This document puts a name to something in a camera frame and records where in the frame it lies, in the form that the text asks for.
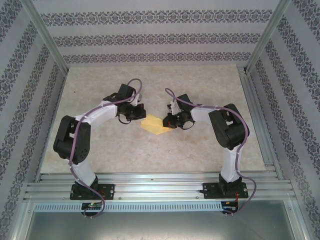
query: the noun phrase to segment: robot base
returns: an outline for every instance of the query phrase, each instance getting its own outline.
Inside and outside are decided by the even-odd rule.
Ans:
[[[205,182],[202,184],[204,199],[234,199],[238,194],[239,199],[249,197],[247,185],[242,182],[242,177],[233,182],[226,182],[219,174],[219,182]]]
[[[115,194],[114,184],[99,184],[96,177],[94,182],[90,186],[92,189],[100,193],[104,200],[113,200]],[[88,188],[75,182],[71,187],[70,200],[100,200],[101,198],[90,191]]]

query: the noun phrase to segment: enclosure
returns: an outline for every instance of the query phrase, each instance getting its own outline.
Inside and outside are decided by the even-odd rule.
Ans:
[[[0,5],[0,239],[320,239],[319,0]],[[155,134],[115,118],[91,131],[87,157],[112,200],[83,218],[58,128],[134,78],[146,119],[167,116],[165,88],[235,104],[250,131],[240,171],[256,182],[243,179],[256,192],[239,214],[204,192],[224,158],[211,124]]]

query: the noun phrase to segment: beige work surface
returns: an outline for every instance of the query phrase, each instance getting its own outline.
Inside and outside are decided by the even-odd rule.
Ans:
[[[250,136],[244,145],[242,170],[264,170],[255,130],[235,65],[72,67],[69,70],[48,147],[42,173],[68,173],[65,160],[53,150],[63,116],[83,114],[101,100],[117,92],[132,78],[143,82],[142,103],[148,114],[163,119],[171,97],[188,94],[194,104],[225,106],[233,103],[244,117]],[[132,84],[138,89],[137,82]],[[222,168],[222,147],[210,124],[197,122],[191,129],[174,129],[155,135],[140,127],[113,118],[91,132],[92,170],[96,173],[128,172],[208,172]]]

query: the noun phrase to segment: patterned wallpaper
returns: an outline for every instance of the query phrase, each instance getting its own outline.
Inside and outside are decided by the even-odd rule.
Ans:
[[[251,73],[285,178],[320,239],[320,7],[293,0]]]
[[[70,66],[244,67],[279,0],[34,1]]]
[[[39,169],[64,77],[19,1],[0,0],[0,240]]]

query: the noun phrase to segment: striped wall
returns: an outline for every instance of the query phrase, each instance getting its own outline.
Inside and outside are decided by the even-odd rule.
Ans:
[[[320,2],[293,0],[251,73],[283,175],[320,239]]]
[[[38,172],[64,77],[21,3],[0,0],[0,240]]]
[[[279,0],[35,0],[70,66],[244,67]]]

